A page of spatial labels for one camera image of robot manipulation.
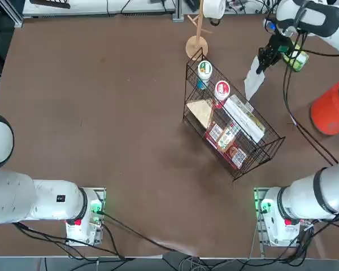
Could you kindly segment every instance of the white can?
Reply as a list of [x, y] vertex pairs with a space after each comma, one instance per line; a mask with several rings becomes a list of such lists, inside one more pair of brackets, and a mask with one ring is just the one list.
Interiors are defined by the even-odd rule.
[[212, 74], [212, 65], [207, 60], [203, 60], [197, 66], [197, 74], [200, 80], [197, 82], [199, 89], [206, 89]]
[[226, 81], [218, 81], [215, 86], [215, 107], [222, 108], [227, 98], [230, 96], [230, 85]]

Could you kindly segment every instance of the cable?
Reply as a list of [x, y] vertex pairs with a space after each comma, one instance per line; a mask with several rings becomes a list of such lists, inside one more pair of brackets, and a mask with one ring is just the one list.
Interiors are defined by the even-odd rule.
[[75, 239], [71, 239], [71, 238], [65, 238], [65, 237], [58, 237], [58, 236], [53, 236], [53, 235], [50, 235], [50, 234], [42, 233], [40, 231], [33, 230], [33, 229], [27, 227], [26, 225], [20, 223], [20, 222], [14, 223], [14, 225], [18, 225], [19, 227], [21, 227], [21, 229], [23, 229], [25, 231], [29, 231], [31, 233], [39, 234], [39, 235], [46, 236], [46, 237], [53, 238], [53, 239], [64, 240], [66, 242], [71, 241], [71, 242], [75, 242], [75, 243], [79, 243], [79, 244], [84, 244], [84, 245], [86, 245], [88, 247], [95, 248], [96, 250], [101, 250], [101, 251], [109, 252], [109, 253], [111, 253], [113, 255], [118, 256], [117, 253], [115, 253], [114, 251], [110, 251], [110, 250], [107, 250], [107, 249], [101, 248], [101, 247], [96, 247], [96, 246], [93, 246], [91, 244], [87, 244], [85, 242], [79, 241], [79, 240], [75, 240]]
[[239, 271], [242, 271], [245, 268], [245, 266], [248, 262], [249, 262], [249, 260], [247, 260], [246, 263], [242, 265], [242, 267], [239, 269]]
[[167, 12], [167, 10], [166, 10], [166, 6], [164, 5], [164, 0], [161, 0], [161, 3], [162, 3], [162, 6], [163, 6], [163, 8], [164, 8], [164, 12], [165, 12], [166, 14], [168, 14], [168, 12]]
[[244, 4], [242, 4], [242, 1], [241, 0], [238, 0], [241, 4], [241, 7], [242, 7], [242, 10], [244, 11], [244, 13], [246, 14], [246, 8], [244, 7]]
[[252, 0], [252, 1], [256, 1], [256, 2], [259, 2], [260, 4], [262, 4], [261, 13], [262, 13], [262, 9], [263, 9], [264, 7], [267, 8], [266, 13], [270, 10], [270, 7], [269, 7], [267, 4], [265, 4], [265, 0], [264, 0], [264, 2], [261, 2], [260, 0]]
[[128, 0], [127, 3], [122, 7], [122, 9], [120, 10], [120, 14], [123, 13], [123, 10], [125, 9], [125, 7], [130, 3], [131, 0]]
[[[339, 213], [335, 215], [335, 217], [331, 220], [332, 222], [336, 222], [339, 221]], [[321, 233], [323, 230], [325, 230], [327, 227], [331, 226], [331, 223], [327, 223], [326, 225], [324, 225], [323, 227], [321, 227], [317, 232], [314, 233], [314, 225], [318, 223], [318, 220], [313, 221], [311, 223], [311, 227], [307, 227], [305, 230], [302, 230], [298, 236], [296, 236], [289, 244], [289, 246], [286, 247], [286, 249], [281, 253], [281, 255], [279, 257], [277, 257], [274, 260], [271, 260], [270, 263], [265, 263], [265, 264], [260, 264], [260, 265], [252, 265], [249, 263], [243, 263], [240, 260], [237, 260], [239, 262], [241, 262], [243, 265], [248, 265], [248, 266], [264, 266], [264, 265], [270, 265], [273, 264], [275, 262], [281, 262], [281, 263], [286, 263], [289, 264], [291, 266], [300, 266], [305, 258], [306, 258], [306, 252], [307, 249], [312, 241], [312, 239], [318, 235], [319, 233]], [[285, 259], [281, 259], [281, 257], [286, 253], [286, 251], [289, 249], [289, 247], [295, 242], [295, 240], [297, 240], [299, 238], [300, 241], [300, 245], [296, 248], [295, 253], [293, 253], [292, 255], [290, 255], [289, 257], [285, 258]], [[299, 264], [296, 265], [292, 265], [290, 264], [292, 261], [298, 259], [299, 257], [301, 257], [303, 255], [303, 258], [301, 260], [301, 262]]]
[[238, 14], [237, 10], [235, 10], [232, 6], [228, 6], [230, 10], [233, 10], [236, 14]]
[[265, 18], [265, 25], [264, 28], [266, 30], [267, 33], [270, 33], [269, 30], [267, 29], [267, 22], [269, 21], [270, 18], [270, 14], [273, 13], [273, 10], [275, 9], [275, 7], [280, 3], [281, 0], [277, 0], [275, 2], [275, 5], [272, 5], [271, 9], [267, 12], [266, 18]]
[[[297, 40], [294, 44], [294, 48], [296, 48], [297, 45], [297, 41], [299, 39], [300, 34], [298, 34]], [[302, 40], [302, 44], [299, 48], [299, 50], [297, 51], [297, 55], [295, 56], [294, 60], [293, 60], [293, 64], [291, 65], [291, 69], [290, 69], [290, 73], [289, 73], [289, 77], [288, 77], [288, 82], [286, 83], [286, 75], [290, 66], [290, 61], [287, 62], [286, 64], [286, 69], [285, 69], [285, 74], [284, 74], [284, 81], [282, 84], [282, 91], [283, 91], [283, 96], [284, 96], [284, 103], [285, 103], [285, 107], [288, 110], [290, 117], [292, 118], [295, 127], [299, 130], [299, 132], [304, 136], [304, 138], [308, 141], [308, 143], [314, 148], [314, 150], [316, 150], [328, 163], [329, 165], [333, 166], [333, 163], [325, 157], [325, 155], [314, 145], [313, 142], [311, 142], [311, 140], [304, 134], [304, 132], [322, 149], [324, 150], [332, 159], [333, 161], [338, 164], [338, 160], [312, 135], [309, 133], [309, 131], [307, 129], [305, 129], [298, 121], [297, 119], [294, 117], [294, 115], [292, 114], [290, 108], [289, 108], [289, 104], [288, 104], [288, 90], [289, 90], [289, 85], [290, 85], [290, 79], [291, 79], [291, 75], [292, 75], [292, 71], [293, 71], [293, 67], [295, 65], [295, 59], [297, 59], [298, 55], [301, 53], [302, 51], [302, 46], [305, 43], [305, 40], [307, 38], [307, 34], [305, 34], [305, 36], [303, 36], [303, 40]]]
[[339, 57], [339, 54], [335, 54], [335, 55], [332, 55], [332, 54], [323, 54], [323, 53], [318, 53], [318, 52], [314, 52], [314, 51], [310, 51], [310, 50], [303, 50], [303, 51], [307, 52], [307, 53], [310, 53], [310, 54], [314, 54], [314, 55], [330, 56], [332, 58]]
[[[22, 228], [18, 227], [17, 225], [15, 225], [17, 227], [17, 229], [19, 231], [21, 231], [24, 235], [32, 238], [32, 239], [35, 239], [35, 240], [41, 240], [41, 241], [45, 241], [45, 242], [49, 242], [49, 243], [53, 243], [53, 244], [56, 244], [61, 250], [65, 251], [70, 257], [76, 259], [76, 260], [87, 260], [87, 261], [97, 261], [97, 260], [92, 260], [92, 259], [88, 259], [86, 258], [85, 256], [83, 256], [76, 248], [68, 245], [68, 244], [65, 244], [65, 243], [62, 243], [62, 242], [59, 242], [59, 241], [54, 241], [54, 240], [51, 240], [49, 237], [45, 237], [45, 239], [43, 238], [40, 238], [40, 237], [36, 237], [36, 236], [33, 236], [33, 235], [30, 235], [28, 233], [26, 233]], [[73, 256], [73, 254], [71, 254], [69, 251], [67, 251], [65, 248], [61, 247], [60, 245], [58, 244], [62, 244], [66, 247], [69, 247], [71, 249], [73, 249], [74, 251], [76, 251], [78, 253], [78, 255], [81, 257], [81, 258], [77, 258], [76, 256]]]
[[113, 245], [113, 248], [114, 248], [114, 251], [117, 253], [118, 257], [120, 259], [125, 259], [123, 256], [121, 256], [117, 250], [117, 247], [115, 245], [115, 242], [114, 242], [114, 237], [112, 235], [112, 232], [109, 230], [109, 228], [105, 225], [105, 224], [102, 224], [102, 227], [108, 232], [109, 234], [109, 237], [111, 238], [111, 242], [112, 242], [112, 245]]
[[164, 257], [162, 257], [162, 260], [166, 262], [174, 271], [178, 271], [172, 264], [170, 264]]
[[215, 264], [215, 265], [211, 268], [211, 270], [214, 270], [214, 269], [216, 269], [216, 268], [221, 268], [221, 267], [223, 267], [223, 266], [225, 266], [225, 265], [227, 265], [227, 264], [233, 263], [234, 261], [236, 261], [236, 260], [224, 260], [224, 261], [221, 261], [221, 262]]
[[[127, 263], [128, 261], [132, 261], [133, 259], [128, 259], [127, 261], [125, 261], [123, 264], [125, 264], [125, 263]], [[99, 262], [99, 264], [100, 263], [119, 263], [119, 262], [121, 262], [121, 260], [114, 260], [114, 261], [95, 261], [95, 262], [91, 262], [91, 263], [85, 263], [85, 264], [81, 264], [81, 265], [79, 265], [79, 266], [77, 266], [77, 267], [74, 267], [74, 268], [72, 268], [72, 269], [70, 269], [70, 271], [75, 271], [75, 270], [78, 270], [79, 268], [82, 268], [82, 267], [84, 267], [84, 266], [86, 266], [86, 265], [89, 265], [89, 264], [95, 264], [95, 263], [97, 263], [97, 262]]]
[[125, 261], [124, 263], [121, 263], [120, 265], [118, 265], [117, 267], [113, 268], [111, 271], [117, 270], [118, 268], [120, 268], [122, 265], [126, 264], [127, 261]]
[[108, 17], [111, 16], [111, 15], [109, 14], [109, 10], [108, 10], [108, 0], [107, 0], [107, 14], [108, 14]]
[[156, 246], [160, 247], [160, 248], [164, 248], [165, 250], [169, 250], [169, 251], [176, 251], [176, 250], [173, 250], [169, 247], [166, 247], [166, 246], [162, 246], [161, 244], [149, 239], [148, 237], [145, 237], [144, 235], [140, 234], [139, 232], [133, 230], [132, 228], [130, 228], [129, 226], [127, 226], [126, 224], [120, 222], [119, 220], [115, 219], [114, 217], [104, 213], [103, 211], [98, 211], [97, 214], [99, 215], [104, 215], [110, 219], [112, 219], [113, 221], [117, 222], [119, 225], [125, 227], [127, 230], [131, 231], [132, 233], [136, 234], [137, 236], [139, 237], [142, 237], [143, 239], [147, 240], [148, 242], [152, 243], [152, 244], [155, 244]]

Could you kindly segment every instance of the red bucket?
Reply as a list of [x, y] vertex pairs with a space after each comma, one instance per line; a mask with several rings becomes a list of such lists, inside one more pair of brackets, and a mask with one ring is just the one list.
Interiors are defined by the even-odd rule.
[[339, 133], [339, 83], [312, 103], [310, 115], [312, 123], [323, 134]]

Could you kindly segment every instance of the red and white can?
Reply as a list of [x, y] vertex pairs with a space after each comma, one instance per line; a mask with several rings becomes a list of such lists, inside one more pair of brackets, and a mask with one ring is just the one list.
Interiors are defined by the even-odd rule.
[[218, 81], [215, 86], [215, 107], [222, 108], [227, 98], [230, 96], [230, 85], [226, 81]]

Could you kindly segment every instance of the red label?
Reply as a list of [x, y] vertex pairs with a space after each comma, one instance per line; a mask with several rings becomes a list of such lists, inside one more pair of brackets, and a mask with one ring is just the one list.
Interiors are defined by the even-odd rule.
[[225, 82], [221, 82], [217, 85], [217, 92], [222, 95], [226, 95], [230, 92], [230, 89]]

